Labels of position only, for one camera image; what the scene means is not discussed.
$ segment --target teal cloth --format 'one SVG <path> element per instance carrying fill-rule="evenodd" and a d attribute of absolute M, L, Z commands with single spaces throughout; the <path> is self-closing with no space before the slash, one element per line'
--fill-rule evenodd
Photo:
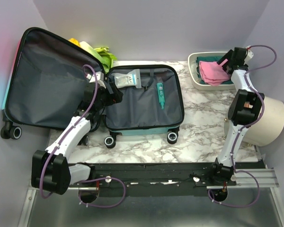
<path fill-rule="evenodd" d="M 213 62 L 213 61 L 218 61 L 220 60 L 221 56 L 210 56 L 210 57 L 197 57 L 196 63 L 197 63 L 197 73 L 198 73 L 198 78 L 200 79 L 199 84 L 207 84 L 202 80 L 201 75 L 200 75 L 200 70 L 199 70 L 199 62 L 200 61 L 206 61 L 206 62 Z M 222 84 L 233 84 L 231 80 L 227 80 L 223 82 Z"/>

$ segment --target marble surface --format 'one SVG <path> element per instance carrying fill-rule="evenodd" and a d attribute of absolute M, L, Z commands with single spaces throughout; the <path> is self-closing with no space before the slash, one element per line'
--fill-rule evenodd
<path fill-rule="evenodd" d="M 117 136 L 116 146 L 107 149 L 103 143 L 108 130 L 104 126 L 89 134 L 88 146 L 77 146 L 69 163 L 162 163 L 213 162 L 224 145 L 224 118 L 234 98 L 233 91 L 199 91 L 192 85 L 187 61 L 120 61 L 116 65 L 166 64 L 178 73 L 185 119 L 175 145 L 167 143 L 167 135 Z M 61 131 L 51 130 L 52 144 Z M 238 162 L 258 161 L 254 147 L 242 143 Z"/>

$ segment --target suitcase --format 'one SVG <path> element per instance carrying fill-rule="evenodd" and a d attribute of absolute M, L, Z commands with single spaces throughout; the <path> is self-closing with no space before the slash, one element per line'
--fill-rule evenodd
<path fill-rule="evenodd" d="M 13 123 L 65 129 L 84 96 L 87 83 L 84 64 L 105 74 L 101 63 L 80 47 L 44 29 L 28 29 L 20 40 L 2 105 L 5 125 L 1 137 L 15 140 L 21 137 L 21 128 Z M 118 134 L 168 133 L 168 142 L 176 143 L 184 119 L 177 73 L 167 65 L 118 66 L 111 68 L 104 80 L 134 69 L 140 71 L 142 88 L 120 88 L 124 94 L 122 102 L 106 107 L 91 131 L 103 120 L 110 131 L 104 140 L 108 148 L 115 146 Z M 164 87 L 163 110 L 158 82 Z"/>
<path fill-rule="evenodd" d="M 106 75 L 113 79 L 115 73 L 127 74 L 139 70 L 142 88 L 124 87 L 123 100 L 106 107 L 103 121 L 110 135 L 104 139 L 113 148 L 116 136 L 167 133 L 167 141 L 176 143 L 179 126 L 184 120 L 184 105 L 176 71 L 167 65 L 131 65 L 113 67 Z M 165 107 L 161 109 L 157 83 L 163 83 Z"/>
<path fill-rule="evenodd" d="M 84 64 L 104 73 L 96 58 L 68 40 L 37 27 L 25 31 L 2 105 L 1 137 L 21 137 L 21 127 L 13 123 L 65 129 L 84 96 Z"/>

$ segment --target pink towel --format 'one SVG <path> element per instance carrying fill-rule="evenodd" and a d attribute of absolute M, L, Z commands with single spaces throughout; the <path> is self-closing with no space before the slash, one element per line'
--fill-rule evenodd
<path fill-rule="evenodd" d="M 218 86 L 230 79 L 230 76 L 222 69 L 217 62 L 199 62 L 199 69 L 202 80 L 212 86 Z"/>

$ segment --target white basket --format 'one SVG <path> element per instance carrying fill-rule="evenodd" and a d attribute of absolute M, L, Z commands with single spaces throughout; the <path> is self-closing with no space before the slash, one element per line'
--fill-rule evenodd
<path fill-rule="evenodd" d="M 227 52 L 200 52 L 200 53 L 192 53 L 188 57 L 188 68 L 190 75 L 193 79 L 193 85 L 198 90 L 203 91 L 217 91 L 217 90 L 232 90 L 235 89 L 234 84 L 220 84 L 219 86 L 211 86 L 209 84 L 200 84 L 198 81 L 197 73 L 197 57 L 210 57 L 210 56 L 224 56 Z"/>

